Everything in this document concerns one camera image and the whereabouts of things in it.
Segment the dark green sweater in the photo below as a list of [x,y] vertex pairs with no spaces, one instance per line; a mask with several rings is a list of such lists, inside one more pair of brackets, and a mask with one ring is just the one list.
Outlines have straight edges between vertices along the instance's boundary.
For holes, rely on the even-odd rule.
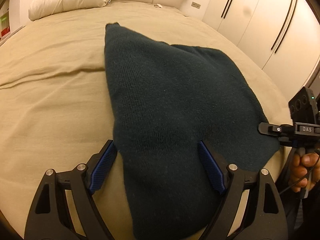
[[205,227],[221,200],[200,163],[208,140],[229,163],[258,171],[278,150],[233,61],[216,49],[168,45],[106,26],[114,141],[138,240],[182,239]]

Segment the blue gripper pad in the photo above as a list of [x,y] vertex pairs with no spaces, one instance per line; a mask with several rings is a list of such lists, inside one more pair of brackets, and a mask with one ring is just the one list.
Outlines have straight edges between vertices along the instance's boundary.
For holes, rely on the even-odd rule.
[[110,143],[108,148],[105,150],[97,165],[91,173],[91,183],[89,186],[89,192],[93,195],[96,190],[101,189],[102,184],[109,173],[111,166],[117,156],[117,150],[114,142]]
[[212,187],[222,195],[226,191],[223,173],[202,141],[198,143],[198,154]]

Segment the camera lens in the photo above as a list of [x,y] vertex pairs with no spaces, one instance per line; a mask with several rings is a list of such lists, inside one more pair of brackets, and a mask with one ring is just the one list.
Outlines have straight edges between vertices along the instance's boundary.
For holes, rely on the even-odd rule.
[[301,109],[301,101],[299,99],[296,101],[296,108],[298,111]]
[[302,96],[302,103],[305,105],[307,103],[307,97],[306,95]]
[[290,106],[290,112],[293,114],[294,113],[294,106]]

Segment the beige bedsheet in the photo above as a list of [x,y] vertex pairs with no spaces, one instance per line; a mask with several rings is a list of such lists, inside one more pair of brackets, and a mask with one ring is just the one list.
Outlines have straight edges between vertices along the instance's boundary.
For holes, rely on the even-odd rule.
[[[291,123],[287,102],[270,78],[226,38],[177,9],[116,2],[37,20],[0,47],[0,209],[22,236],[45,171],[86,163],[112,139],[104,72],[105,25],[110,22],[169,44],[222,50],[239,67],[269,122]],[[286,155],[279,151],[267,164],[274,179]],[[94,198],[115,239],[134,239],[120,155]],[[81,232],[76,218],[74,223]]]

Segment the finger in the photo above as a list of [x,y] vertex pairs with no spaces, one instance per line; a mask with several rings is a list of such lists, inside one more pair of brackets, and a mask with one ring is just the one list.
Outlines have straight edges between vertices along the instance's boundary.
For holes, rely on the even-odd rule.
[[300,192],[301,188],[300,187],[296,187],[296,186],[292,186],[291,189],[297,193],[297,192]]
[[293,167],[291,168],[291,174],[297,178],[302,178],[307,174],[307,169],[304,166]]
[[314,169],[312,172],[312,181],[317,183],[320,180],[320,168]]
[[[303,155],[301,158],[301,162],[305,167],[312,167],[316,164],[318,160],[319,155],[316,153],[308,153],[306,155]],[[320,162],[317,163],[315,168],[320,168]]]
[[[289,180],[289,185],[294,184],[296,181],[298,181],[300,178],[297,178],[296,176],[294,176],[293,174],[291,174],[290,176],[290,180]],[[307,178],[304,178],[302,181],[298,182],[297,184],[295,184],[294,186],[296,187],[305,187],[308,183]]]
[[293,159],[291,162],[291,166],[292,167],[298,167],[300,165],[300,156],[298,154],[294,154],[293,155]]
[[311,184],[310,184],[310,189],[309,190],[312,190],[315,185],[316,184],[312,181]]

